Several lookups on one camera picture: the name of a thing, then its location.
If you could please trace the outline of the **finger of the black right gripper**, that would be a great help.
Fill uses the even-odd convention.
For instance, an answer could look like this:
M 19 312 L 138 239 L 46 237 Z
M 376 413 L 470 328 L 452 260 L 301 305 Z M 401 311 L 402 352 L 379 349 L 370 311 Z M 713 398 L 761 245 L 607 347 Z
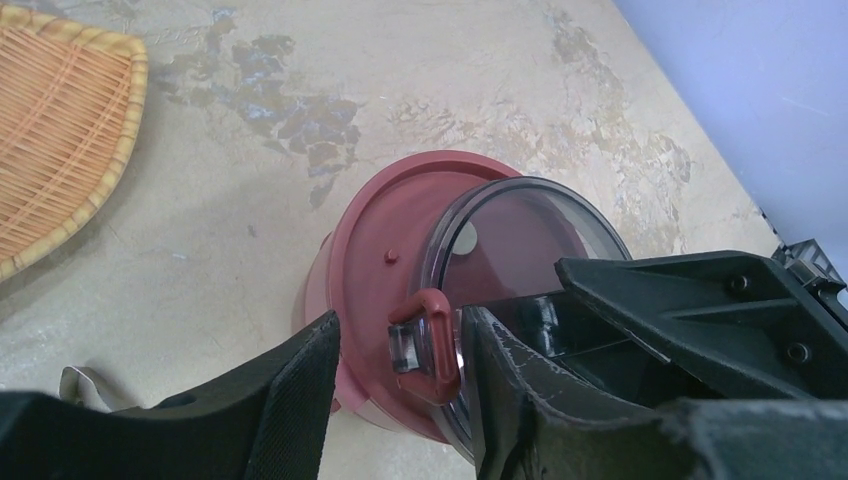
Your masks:
M 565 294 L 725 398 L 847 396 L 844 316 L 772 259 L 562 258 L 555 270 Z

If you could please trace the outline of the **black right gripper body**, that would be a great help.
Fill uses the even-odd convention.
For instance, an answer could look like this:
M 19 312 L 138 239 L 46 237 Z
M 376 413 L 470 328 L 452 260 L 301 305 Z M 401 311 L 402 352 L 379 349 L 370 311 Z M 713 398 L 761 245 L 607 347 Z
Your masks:
M 847 324 L 847 309 L 839 300 L 839 295 L 847 292 L 847 284 L 816 240 L 781 244 L 771 258 L 789 271 L 841 325 Z

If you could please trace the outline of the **steel food tongs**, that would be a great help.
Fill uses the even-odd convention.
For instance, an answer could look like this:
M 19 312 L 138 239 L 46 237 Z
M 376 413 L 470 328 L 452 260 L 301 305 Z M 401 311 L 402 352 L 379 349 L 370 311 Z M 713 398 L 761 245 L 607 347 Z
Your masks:
M 62 369 L 58 397 L 75 406 L 107 413 L 139 405 L 96 370 L 85 366 L 66 366 Z

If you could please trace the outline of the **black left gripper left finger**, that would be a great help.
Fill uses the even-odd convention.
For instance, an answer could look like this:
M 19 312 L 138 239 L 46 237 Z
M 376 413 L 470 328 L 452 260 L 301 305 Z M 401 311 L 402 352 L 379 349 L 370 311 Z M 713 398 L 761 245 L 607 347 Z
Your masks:
M 340 323 L 327 312 L 258 357 L 151 408 L 104 413 L 1 396 L 5 479 L 314 479 Z

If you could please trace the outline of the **woven bamboo basket tray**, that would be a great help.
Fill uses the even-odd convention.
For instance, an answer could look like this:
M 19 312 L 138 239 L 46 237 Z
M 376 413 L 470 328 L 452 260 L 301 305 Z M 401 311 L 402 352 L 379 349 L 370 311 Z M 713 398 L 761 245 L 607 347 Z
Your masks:
M 115 190 L 148 86 L 142 40 L 1 6 L 1 278 L 84 227 Z

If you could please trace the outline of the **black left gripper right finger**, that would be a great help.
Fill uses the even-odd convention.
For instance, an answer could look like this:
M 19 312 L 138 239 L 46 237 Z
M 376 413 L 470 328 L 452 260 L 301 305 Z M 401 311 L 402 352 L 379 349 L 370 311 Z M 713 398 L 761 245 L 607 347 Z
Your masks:
M 488 309 L 461 339 L 480 479 L 843 479 L 843 401 L 677 400 L 618 406 L 532 350 Z

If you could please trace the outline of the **dark red round lid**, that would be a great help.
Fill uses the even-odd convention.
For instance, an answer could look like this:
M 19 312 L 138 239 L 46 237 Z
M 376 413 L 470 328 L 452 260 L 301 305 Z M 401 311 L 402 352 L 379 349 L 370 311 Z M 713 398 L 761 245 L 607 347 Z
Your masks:
M 468 190 L 518 174 L 480 154 L 430 151 L 383 168 L 354 196 L 322 244 L 305 294 L 308 309 L 339 317 L 342 409 L 387 430 L 445 440 L 429 405 L 397 385 L 389 315 L 410 296 L 421 250 L 447 207 Z

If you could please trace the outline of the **glass lid with red clasp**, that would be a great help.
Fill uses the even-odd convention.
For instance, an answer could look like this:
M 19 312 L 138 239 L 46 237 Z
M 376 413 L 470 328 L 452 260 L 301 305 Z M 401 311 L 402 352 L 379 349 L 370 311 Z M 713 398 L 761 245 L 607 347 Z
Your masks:
M 588 311 L 553 298 L 564 258 L 627 260 L 610 222 L 585 198 L 551 180 L 511 177 L 473 188 L 433 226 L 408 298 L 390 316 L 392 367 L 423 400 L 447 441 L 473 456 L 472 406 L 461 344 L 461 310 L 488 308 L 543 356 L 564 360 L 622 336 Z

